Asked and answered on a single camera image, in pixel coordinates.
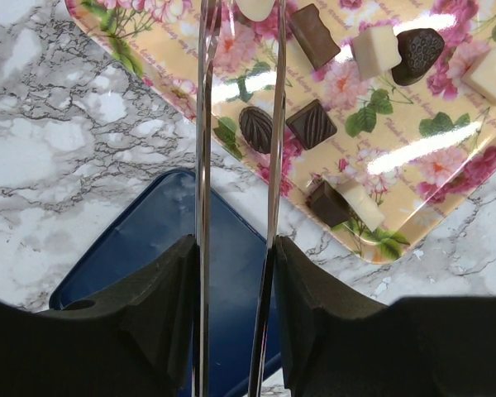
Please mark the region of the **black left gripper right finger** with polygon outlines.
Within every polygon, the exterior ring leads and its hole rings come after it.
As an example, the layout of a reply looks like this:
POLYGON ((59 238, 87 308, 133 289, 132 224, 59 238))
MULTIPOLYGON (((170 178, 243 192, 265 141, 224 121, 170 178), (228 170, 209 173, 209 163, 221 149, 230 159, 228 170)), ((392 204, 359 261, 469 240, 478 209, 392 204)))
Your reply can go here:
POLYGON ((496 297, 385 305, 276 241, 284 384, 294 396, 496 396, 496 297))

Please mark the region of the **white heart chocolate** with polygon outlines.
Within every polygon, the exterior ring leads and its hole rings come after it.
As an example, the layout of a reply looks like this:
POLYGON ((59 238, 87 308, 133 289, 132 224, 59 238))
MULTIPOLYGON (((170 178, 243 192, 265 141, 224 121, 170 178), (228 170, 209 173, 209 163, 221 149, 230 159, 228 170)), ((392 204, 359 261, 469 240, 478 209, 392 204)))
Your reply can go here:
POLYGON ((274 0, 235 0, 243 16, 253 22, 262 22, 271 13, 274 0))

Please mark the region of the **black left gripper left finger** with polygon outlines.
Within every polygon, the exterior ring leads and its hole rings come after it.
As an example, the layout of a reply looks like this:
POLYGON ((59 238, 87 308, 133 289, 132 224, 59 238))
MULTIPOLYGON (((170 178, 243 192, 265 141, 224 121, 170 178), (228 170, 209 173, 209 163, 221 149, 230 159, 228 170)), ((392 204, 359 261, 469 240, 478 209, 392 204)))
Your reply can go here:
POLYGON ((174 396, 193 327, 195 239, 94 294, 31 313, 0 302, 0 396, 174 396))

